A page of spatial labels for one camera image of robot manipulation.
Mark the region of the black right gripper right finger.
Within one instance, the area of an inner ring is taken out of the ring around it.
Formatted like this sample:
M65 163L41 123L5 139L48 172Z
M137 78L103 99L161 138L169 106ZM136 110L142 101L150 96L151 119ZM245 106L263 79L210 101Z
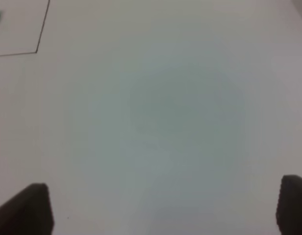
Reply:
M276 221L282 235L302 235L302 177L282 177Z

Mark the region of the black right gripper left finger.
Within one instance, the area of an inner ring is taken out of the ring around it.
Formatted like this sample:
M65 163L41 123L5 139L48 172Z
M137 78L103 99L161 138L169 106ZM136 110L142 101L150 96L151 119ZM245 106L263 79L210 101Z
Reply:
M0 235L51 235L54 218L49 188L34 183L0 206Z

